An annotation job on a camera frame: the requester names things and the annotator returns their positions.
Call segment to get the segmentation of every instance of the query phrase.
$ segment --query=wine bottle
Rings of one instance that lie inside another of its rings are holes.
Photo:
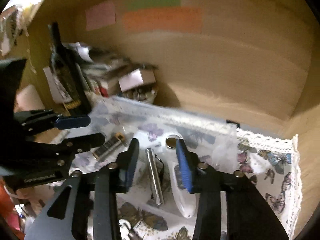
[[[59,92],[65,99],[64,106],[71,115],[88,114],[91,105],[84,93],[73,53],[61,43],[58,23],[54,22],[48,27],[52,39],[50,67],[57,78]]]

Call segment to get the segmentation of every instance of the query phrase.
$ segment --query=black clamp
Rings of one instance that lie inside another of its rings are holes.
[[[8,173],[4,181],[13,191],[66,179],[75,155],[101,146],[105,137],[101,133],[67,138],[59,144],[21,141],[16,151],[2,160]]]
[[[285,240],[288,235],[260,192],[241,171],[215,170],[189,152],[183,139],[176,144],[183,185],[200,193],[194,240],[218,240],[221,236],[220,192],[226,192],[228,239]]]
[[[94,239],[121,240],[116,193],[126,193],[132,185],[139,155],[139,142],[132,139],[127,151],[99,171],[74,171],[46,204],[28,230],[25,240],[87,239],[90,192],[93,205]]]
[[[17,112],[13,115],[13,119],[20,123],[25,136],[33,136],[52,128],[66,130],[90,124],[90,117],[87,115],[63,116],[56,114],[52,109]]]

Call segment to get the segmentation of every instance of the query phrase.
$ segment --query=pink sticky note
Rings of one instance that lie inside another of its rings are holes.
[[[87,19],[87,31],[115,24],[115,5],[111,0],[97,4],[85,11],[85,17]]]

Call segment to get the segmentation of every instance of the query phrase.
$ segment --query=butterfly pattern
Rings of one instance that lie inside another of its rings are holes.
[[[148,123],[138,127],[139,130],[148,132],[148,139],[150,142],[155,141],[158,136],[163,135],[164,130],[158,128],[156,123]]]
[[[291,154],[276,153],[267,150],[260,150],[258,155],[268,160],[279,174],[284,174],[284,167],[291,164]]]
[[[256,149],[256,148],[253,148],[253,147],[244,145],[244,144],[242,144],[242,143],[239,143],[239,144],[238,144],[238,149],[239,149],[240,151],[249,151],[249,152],[251,152],[251,153],[256,153],[256,152],[257,152],[257,149]]]
[[[281,214],[285,208],[284,192],[282,191],[278,197],[274,197],[266,193],[266,201],[276,214]]]
[[[287,191],[291,188],[291,172],[288,172],[284,176],[284,180],[282,182],[281,190],[282,191]]]
[[[161,184],[161,190],[162,190],[162,192],[170,192],[171,182],[170,182],[170,175],[169,174],[164,173],[163,181]]]
[[[256,187],[257,183],[258,183],[258,179],[257,179],[257,175],[253,175],[249,178],[249,180],[251,181],[251,183]]]
[[[268,177],[270,177],[270,182],[271,182],[271,184],[273,184],[273,182],[275,181],[275,172],[273,171],[273,169],[269,169],[269,170],[265,173],[265,178],[264,178],[264,180],[266,180]]]
[[[120,113],[112,114],[109,122],[115,125],[120,125],[119,116]]]
[[[134,205],[125,202],[118,211],[118,218],[128,220],[132,227],[143,221],[149,227],[158,231],[168,230],[167,222],[163,217],[147,212]]]
[[[212,136],[210,134],[205,134],[196,130],[187,129],[180,126],[174,126],[178,133],[180,133],[184,139],[184,142],[186,143],[186,146],[197,149],[199,146],[199,143],[202,143],[203,140],[205,140],[209,144],[214,144],[215,142],[215,136]]]
[[[72,168],[85,167],[85,166],[88,166],[89,163],[90,163],[90,157],[86,153],[77,154],[72,161],[71,167]]]
[[[212,160],[211,160],[210,155],[201,156],[199,159],[200,159],[201,162],[204,162],[204,163],[208,163],[208,164],[212,163]],[[179,189],[185,189],[185,187],[184,187],[184,185],[183,185],[183,183],[182,183],[182,178],[181,178],[181,173],[180,173],[179,164],[177,164],[177,165],[174,167],[174,173],[176,174],[178,188],[179,188]]]
[[[191,240],[191,237],[188,236],[186,227],[180,228],[179,232],[176,233],[176,240]]]
[[[104,117],[93,116],[90,119],[91,119],[90,126],[95,130],[100,130],[102,126],[105,126],[109,123],[109,121]]]
[[[247,163],[247,157],[247,151],[238,153],[238,162],[240,163],[240,170],[246,173],[253,173],[253,169],[251,168],[250,164]]]
[[[188,236],[188,230],[186,227],[180,228],[179,232],[175,234],[175,237],[169,236],[169,238],[162,240],[191,240],[191,236]]]

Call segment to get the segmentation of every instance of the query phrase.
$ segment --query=green sticky note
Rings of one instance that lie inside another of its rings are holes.
[[[137,11],[154,7],[174,7],[180,5],[181,0],[130,0],[127,2],[126,7],[128,11]]]

